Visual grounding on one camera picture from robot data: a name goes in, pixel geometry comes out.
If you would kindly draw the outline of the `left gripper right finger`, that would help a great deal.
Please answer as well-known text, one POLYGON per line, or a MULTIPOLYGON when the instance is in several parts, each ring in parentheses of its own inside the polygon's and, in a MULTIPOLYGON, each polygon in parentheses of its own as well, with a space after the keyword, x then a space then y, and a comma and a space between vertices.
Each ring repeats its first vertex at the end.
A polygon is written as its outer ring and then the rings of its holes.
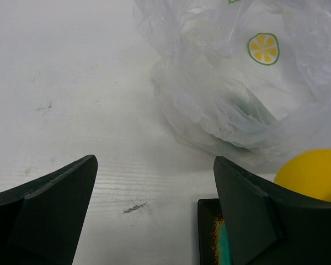
POLYGON ((331 203, 217 157, 213 172, 234 264, 331 264, 331 203))

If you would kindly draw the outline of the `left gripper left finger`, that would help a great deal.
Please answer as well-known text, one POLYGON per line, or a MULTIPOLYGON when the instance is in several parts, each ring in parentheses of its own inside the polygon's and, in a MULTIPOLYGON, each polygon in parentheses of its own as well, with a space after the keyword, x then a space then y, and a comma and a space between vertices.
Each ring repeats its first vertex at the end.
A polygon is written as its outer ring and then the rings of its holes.
POLYGON ((0 264, 72 264, 97 170, 87 155, 0 192, 0 264))

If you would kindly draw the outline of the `yellow fake lemon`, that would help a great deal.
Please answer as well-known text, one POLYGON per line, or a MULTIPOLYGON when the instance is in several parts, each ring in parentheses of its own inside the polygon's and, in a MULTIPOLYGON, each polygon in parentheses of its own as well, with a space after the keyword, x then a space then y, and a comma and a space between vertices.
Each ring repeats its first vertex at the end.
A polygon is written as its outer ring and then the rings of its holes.
POLYGON ((310 150, 297 155, 278 171, 274 183, 331 202, 331 149, 310 150))

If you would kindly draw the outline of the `green fake fruit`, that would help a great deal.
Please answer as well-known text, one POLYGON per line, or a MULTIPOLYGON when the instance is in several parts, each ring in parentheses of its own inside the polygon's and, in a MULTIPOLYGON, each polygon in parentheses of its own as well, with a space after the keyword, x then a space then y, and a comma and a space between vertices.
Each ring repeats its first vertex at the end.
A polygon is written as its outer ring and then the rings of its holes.
POLYGON ((239 114, 244 118, 244 128, 250 132, 265 130, 275 118, 271 112, 255 96, 245 100, 240 96, 231 96, 229 102, 236 107, 239 114))

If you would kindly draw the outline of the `translucent plastic bag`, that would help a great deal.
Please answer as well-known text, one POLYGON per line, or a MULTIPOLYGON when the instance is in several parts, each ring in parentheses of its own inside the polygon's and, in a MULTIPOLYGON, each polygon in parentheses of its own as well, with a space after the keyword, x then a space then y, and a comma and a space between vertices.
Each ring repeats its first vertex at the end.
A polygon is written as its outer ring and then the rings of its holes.
POLYGON ((254 168, 331 148, 331 1, 134 1, 134 21, 185 140, 254 168), (255 96, 275 121, 245 130, 231 96, 255 96))

